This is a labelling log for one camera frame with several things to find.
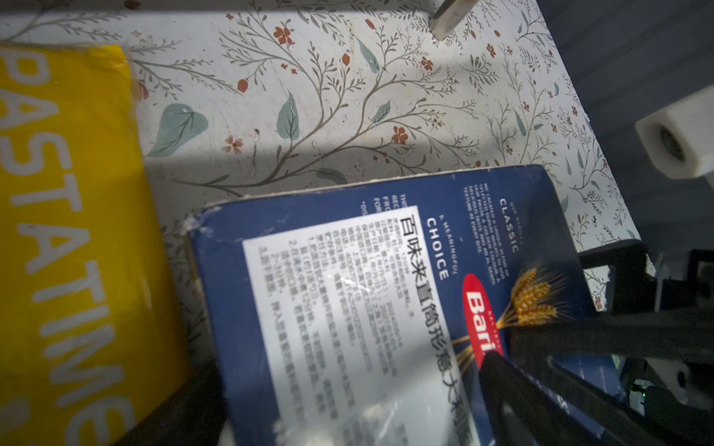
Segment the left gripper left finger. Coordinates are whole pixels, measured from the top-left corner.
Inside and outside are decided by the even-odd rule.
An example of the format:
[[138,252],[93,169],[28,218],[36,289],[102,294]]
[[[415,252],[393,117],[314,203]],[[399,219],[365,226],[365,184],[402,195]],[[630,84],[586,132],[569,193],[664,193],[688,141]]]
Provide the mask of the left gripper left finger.
[[219,368],[207,362],[116,445],[216,445],[228,417]]

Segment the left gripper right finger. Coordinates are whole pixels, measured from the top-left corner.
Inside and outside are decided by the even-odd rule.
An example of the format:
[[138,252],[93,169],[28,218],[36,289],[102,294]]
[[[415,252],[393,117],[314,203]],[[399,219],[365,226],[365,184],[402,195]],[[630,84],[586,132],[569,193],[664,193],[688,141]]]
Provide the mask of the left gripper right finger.
[[[565,387],[581,410],[597,421],[613,445],[662,445],[664,432],[600,388],[572,376],[558,366]],[[552,401],[531,379],[494,352],[483,359],[481,390],[497,445],[604,445],[582,424]]]

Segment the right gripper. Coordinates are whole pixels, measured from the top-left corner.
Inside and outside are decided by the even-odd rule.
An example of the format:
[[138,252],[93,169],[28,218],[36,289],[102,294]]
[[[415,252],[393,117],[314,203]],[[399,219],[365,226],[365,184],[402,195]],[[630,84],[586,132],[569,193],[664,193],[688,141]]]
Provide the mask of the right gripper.
[[711,445],[713,252],[692,250],[680,279],[662,260],[654,274],[646,272],[647,258],[639,240],[580,253],[584,269],[609,269],[607,311],[619,315],[514,328],[509,356],[524,362],[621,355],[617,369],[628,407],[688,442]]

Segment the yellow Pasta Time bag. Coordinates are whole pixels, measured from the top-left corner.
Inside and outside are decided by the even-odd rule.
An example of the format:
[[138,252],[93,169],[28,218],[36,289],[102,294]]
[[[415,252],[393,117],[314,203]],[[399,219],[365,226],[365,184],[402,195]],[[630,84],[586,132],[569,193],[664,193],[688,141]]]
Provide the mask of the yellow Pasta Time bag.
[[108,445],[190,377],[119,46],[1,48],[1,442]]

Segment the dark blue Barilla box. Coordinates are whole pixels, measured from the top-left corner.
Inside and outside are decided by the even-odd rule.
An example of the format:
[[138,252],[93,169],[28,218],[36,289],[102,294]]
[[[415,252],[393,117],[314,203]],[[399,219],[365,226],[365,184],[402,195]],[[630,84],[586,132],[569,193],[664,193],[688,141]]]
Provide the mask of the dark blue Barilla box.
[[491,445],[485,354],[597,312],[539,165],[245,198],[188,238],[239,445]]

